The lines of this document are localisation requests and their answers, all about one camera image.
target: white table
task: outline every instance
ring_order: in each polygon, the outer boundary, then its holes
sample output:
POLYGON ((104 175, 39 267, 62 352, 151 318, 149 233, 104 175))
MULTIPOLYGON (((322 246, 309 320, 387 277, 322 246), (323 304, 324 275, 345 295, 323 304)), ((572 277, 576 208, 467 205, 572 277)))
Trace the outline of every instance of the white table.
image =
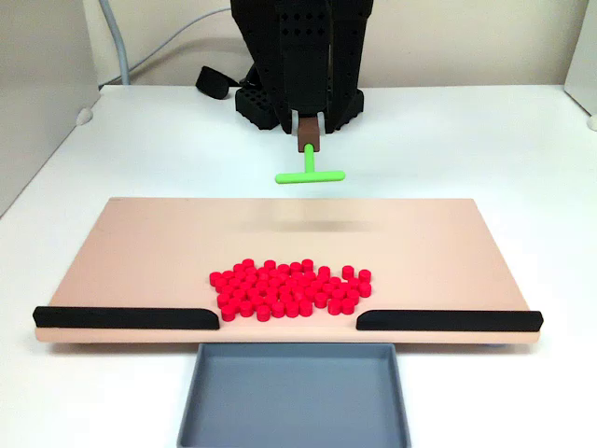
POLYGON ((196 345, 52 346, 47 304, 111 196, 472 197, 535 346, 398 346, 413 447, 589 446, 597 392, 597 133, 558 86, 368 90, 326 136, 344 182, 278 186, 296 140, 186 87, 107 87, 0 219, 0 446, 173 447, 196 345))

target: gray tray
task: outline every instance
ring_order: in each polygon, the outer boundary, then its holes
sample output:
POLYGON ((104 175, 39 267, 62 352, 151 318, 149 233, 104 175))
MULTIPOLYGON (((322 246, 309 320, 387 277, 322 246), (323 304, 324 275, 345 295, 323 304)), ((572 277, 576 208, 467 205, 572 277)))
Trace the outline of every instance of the gray tray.
POLYGON ((395 348, 204 343, 178 446, 408 447, 395 348))

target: green t-shaped tool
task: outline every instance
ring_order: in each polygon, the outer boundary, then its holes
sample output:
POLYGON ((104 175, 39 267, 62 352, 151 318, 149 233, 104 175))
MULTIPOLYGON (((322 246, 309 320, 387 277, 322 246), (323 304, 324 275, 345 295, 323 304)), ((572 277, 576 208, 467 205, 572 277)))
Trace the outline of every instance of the green t-shaped tool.
POLYGON ((338 182, 344 180, 343 171, 315 171, 315 148, 311 143, 305 145, 305 172, 286 173, 276 176, 278 184, 306 184, 309 182, 338 182))

